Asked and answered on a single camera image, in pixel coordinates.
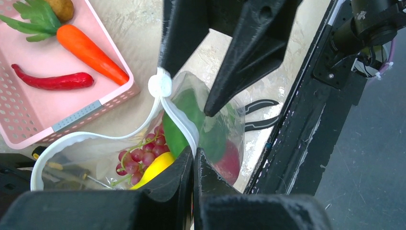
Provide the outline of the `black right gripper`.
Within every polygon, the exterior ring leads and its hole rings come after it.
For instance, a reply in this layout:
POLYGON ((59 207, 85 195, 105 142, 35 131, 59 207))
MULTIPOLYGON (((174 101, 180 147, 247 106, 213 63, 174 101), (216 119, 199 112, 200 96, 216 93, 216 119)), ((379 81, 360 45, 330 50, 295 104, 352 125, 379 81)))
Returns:
POLYGON ((204 113, 216 115, 234 96, 282 64, 300 0, 164 0, 158 66, 172 78, 209 29, 232 37, 204 113))

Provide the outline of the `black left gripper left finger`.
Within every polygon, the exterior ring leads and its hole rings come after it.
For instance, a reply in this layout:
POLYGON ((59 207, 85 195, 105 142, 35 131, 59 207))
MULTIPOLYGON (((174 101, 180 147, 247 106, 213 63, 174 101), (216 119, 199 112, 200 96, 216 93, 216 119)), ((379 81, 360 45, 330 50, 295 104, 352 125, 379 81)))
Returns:
POLYGON ((192 225, 193 154, 137 190, 37 191, 19 196, 3 230, 188 230, 192 225))

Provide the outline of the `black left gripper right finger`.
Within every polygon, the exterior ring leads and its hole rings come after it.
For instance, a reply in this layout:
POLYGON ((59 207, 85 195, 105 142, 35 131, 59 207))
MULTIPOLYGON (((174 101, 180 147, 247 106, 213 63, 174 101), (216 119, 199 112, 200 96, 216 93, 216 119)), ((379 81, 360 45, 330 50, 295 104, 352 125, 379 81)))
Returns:
POLYGON ((330 230, 328 215, 310 195, 247 195, 211 166, 203 149, 194 159, 196 230, 330 230))

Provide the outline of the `red apple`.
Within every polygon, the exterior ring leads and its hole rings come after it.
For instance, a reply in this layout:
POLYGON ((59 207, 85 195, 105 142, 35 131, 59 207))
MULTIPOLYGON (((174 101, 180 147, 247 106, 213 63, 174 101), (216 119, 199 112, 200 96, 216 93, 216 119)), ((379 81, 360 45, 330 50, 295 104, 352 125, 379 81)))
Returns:
POLYGON ((240 167, 238 148, 232 141, 227 140, 226 151, 222 159, 214 164, 214 168, 230 185, 234 185, 238 179, 240 167))

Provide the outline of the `yellow banana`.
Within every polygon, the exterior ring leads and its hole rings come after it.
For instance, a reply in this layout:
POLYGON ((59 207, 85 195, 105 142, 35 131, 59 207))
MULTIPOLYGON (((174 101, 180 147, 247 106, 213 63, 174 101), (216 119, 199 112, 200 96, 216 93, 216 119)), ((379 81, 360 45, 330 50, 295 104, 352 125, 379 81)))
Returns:
POLYGON ((144 175, 142 176, 140 181, 134 186, 132 186, 130 190, 136 190, 146 185, 155 177, 157 177, 159 174, 161 174, 164 170, 166 170, 169 166, 171 166, 174 161, 175 158, 171 152, 162 153, 160 156, 154 159, 154 161, 148 166, 148 168, 144 172, 144 175))

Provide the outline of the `purple grape bunch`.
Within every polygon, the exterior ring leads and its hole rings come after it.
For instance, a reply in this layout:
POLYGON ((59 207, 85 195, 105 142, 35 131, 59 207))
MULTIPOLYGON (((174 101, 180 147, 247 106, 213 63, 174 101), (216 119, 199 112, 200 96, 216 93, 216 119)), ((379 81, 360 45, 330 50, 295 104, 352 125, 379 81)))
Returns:
POLYGON ((139 144, 121 151, 115 172, 120 177, 111 182, 112 187, 126 184, 130 187, 137 184, 148 166, 162 153, 170 152, 167 145, 163 125, 160 124, 139 144))

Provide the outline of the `green bell pepper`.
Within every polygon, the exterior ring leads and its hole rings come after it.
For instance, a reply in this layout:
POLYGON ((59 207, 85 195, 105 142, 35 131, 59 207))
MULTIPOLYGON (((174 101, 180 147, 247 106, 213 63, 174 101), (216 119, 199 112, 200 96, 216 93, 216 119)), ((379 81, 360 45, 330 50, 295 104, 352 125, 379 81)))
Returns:
POLYGON ((222 113, 207 117, 199 107, 200 100, 205 100, 208 91, 197 92, 188 88, 179 90, 171 99, 173 104, 183 112, 179 119, 190 132, 195 148, 202 148, 206 158, 213 164, 226 156, 227 144, 237 148, 237 162, 240 162, 240 145, 243 140, 243 126, 235 106, 228 104, 222 113))

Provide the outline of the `clear dotted zip top bag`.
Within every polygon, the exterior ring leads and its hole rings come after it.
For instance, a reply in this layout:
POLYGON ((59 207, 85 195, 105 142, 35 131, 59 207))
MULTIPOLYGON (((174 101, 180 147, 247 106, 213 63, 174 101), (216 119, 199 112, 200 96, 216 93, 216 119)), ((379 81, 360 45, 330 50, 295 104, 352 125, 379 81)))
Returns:
POLYGON ((37 159, 31 190, 139 188, 186 147, 192 154, 202 150, 219 177, 234 185, 244 156, 245 108, 231 100, 206 116, 209 88, 188 71, 171 77, 160 67, 148 89, 154 102, 138 129, 122 137, 75 132, 57 140, 37 159))

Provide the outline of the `pink perforated plastic basket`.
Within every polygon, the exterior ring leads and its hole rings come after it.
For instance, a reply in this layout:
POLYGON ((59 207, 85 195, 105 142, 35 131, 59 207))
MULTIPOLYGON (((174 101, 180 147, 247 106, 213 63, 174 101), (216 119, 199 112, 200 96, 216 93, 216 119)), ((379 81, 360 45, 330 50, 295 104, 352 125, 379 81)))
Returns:
POLYGON ((0 134, 15 150, 35 143, 51 143, 139 93, 134 76, 88 0, 73 2, 72 24, 82 30, 128 76, 118 85, 94 71, 65 50, 55 38, 38 43, 0 24, 0 134), (28 75, 53 77, 86 72, 91 87, 71 91, 46 91, 30 87, 18 78, 12 64, 28 75))

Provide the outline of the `red chili pepper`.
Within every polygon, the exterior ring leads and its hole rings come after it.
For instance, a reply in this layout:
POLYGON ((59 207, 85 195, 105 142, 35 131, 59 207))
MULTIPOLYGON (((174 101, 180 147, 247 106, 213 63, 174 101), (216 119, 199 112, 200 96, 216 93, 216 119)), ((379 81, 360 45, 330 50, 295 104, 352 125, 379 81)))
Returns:
POLYGON ((85 72, 78 72, 68 75, 39 78, 26 74, 19 65, 12 64, 11 68, 19 79, 28 86, 48 91, 68 91, 84 89, 94 84, 93 77, 85 72))

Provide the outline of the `black plastic toolbox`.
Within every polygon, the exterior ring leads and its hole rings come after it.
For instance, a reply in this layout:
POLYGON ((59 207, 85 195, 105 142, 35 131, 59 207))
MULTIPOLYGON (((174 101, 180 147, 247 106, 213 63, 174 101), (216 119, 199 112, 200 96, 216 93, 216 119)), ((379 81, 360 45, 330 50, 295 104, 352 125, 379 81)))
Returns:
POLYGON ((30 190, 34 160, 19 153, 0 154, 0 216, 12 203, 30 190))

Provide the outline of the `orange carrot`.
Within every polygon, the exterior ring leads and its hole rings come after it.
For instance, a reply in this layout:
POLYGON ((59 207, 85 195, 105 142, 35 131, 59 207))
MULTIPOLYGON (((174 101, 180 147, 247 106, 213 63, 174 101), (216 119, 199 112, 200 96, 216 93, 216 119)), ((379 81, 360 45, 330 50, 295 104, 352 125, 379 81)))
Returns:
POLYGON ((74 25, 63 25, 56 32, 58 42, 96 72, 122 86, 129 76, 84 32, 74 25))

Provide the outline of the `brown kiwi fruit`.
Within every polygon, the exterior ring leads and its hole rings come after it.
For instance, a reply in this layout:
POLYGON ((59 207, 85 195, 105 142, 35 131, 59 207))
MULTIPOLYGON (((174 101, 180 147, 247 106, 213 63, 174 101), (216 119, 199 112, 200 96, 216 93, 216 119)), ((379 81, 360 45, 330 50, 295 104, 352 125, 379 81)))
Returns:
POLYGON ((56 17, 62 22, 67 23, 74 17, 74 4, 71 0, 45 0, 56 17))

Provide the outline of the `black handled pliers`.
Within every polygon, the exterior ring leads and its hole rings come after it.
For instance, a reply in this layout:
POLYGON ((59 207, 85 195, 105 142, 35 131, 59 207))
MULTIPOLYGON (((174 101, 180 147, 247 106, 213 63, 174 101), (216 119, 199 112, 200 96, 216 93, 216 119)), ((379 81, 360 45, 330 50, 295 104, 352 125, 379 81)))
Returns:
POLYGON ((267 117, 266 114, 260 114, 260 112, 264 112, 265 108, 274 107, 279 104, 278 101, 272 99, 260 99, 238 108, 237 114, 240 117, 251 113, 255 114, 254 118, 256 118, 256 120, 248 120, 245 122, 245 132, 258 131, 275 126, 280 119, 279 115, 267 117))

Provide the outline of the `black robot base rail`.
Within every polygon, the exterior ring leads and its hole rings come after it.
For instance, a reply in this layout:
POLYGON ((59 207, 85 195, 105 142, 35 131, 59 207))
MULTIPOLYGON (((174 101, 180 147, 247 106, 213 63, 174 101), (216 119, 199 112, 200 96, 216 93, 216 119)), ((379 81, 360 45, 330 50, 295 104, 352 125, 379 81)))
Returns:
POLYGON ((330 57, 332 33, 352 16, 351 1, 333 0, 245 188, 246 194, 315 195, 351 107, 366 83, 350 70, 330 79, 319 67, 330 57))

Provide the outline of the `black yellow handled screwdriver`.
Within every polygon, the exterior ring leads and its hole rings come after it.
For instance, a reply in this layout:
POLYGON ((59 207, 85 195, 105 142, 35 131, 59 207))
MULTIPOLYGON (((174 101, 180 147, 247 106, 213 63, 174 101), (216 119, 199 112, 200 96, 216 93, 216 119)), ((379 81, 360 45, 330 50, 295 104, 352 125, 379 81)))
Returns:
POLYGON ((42 168, 33 172, 32 191, 113 189, 106 175, 112 160, 104 158, 69 158, 63 153, 51 157, 42 168))

